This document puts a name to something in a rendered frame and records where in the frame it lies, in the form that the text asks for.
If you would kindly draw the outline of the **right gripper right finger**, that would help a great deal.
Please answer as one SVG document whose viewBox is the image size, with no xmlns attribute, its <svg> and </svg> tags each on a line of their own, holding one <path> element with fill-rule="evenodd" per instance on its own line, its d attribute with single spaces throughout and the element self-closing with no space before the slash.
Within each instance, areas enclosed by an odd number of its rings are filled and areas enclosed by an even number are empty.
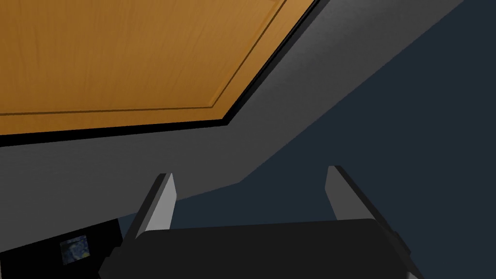
<svg viewBox="0 0 496 279">
<path fill-rule="evenodd" d="M 388 223 L 373 203 L 353 181 L 342 166 L 329 166 L 327 169 L 325 192 L 338 220 L 376 220 L 387 228 Z"/>
</svg>

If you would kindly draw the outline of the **black framed picture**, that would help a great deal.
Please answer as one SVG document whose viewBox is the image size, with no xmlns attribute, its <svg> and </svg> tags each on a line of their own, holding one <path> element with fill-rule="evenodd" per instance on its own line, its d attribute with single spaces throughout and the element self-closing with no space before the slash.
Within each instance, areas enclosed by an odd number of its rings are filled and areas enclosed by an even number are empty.
<svg viewBox="0 0 496 279">
<path fill-rule="evenodd" d="M 122 243 L 117 219 L 0 253 L 2 279 L 101 279 L 98 272 Z"/>
</svg>

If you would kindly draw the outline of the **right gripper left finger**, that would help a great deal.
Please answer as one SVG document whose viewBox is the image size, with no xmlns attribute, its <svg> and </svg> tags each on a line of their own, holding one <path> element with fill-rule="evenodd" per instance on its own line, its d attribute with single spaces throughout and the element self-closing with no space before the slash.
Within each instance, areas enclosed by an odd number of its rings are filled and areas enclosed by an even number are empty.
<svg viewBox="0 0 496 279">
<path fill-rule="evenodd" d="M 153 182 L 124 237 L 134 240 L 146 231 L 169 230 L 177 199 L 171 173 L 161 173 Z"/>
</svg>

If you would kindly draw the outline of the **brown wooden door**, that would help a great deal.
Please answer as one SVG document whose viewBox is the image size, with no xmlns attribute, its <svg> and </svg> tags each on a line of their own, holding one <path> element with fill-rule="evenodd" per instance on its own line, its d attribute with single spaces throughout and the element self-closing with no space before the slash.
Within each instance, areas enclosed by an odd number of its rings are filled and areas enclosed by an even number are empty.
<svg viewBox="0 0 496 279">
<path fill-rule="evenodd" d="M 0 135 L 219 120 L 318 0 L 0 0 Z"/>
</svg>

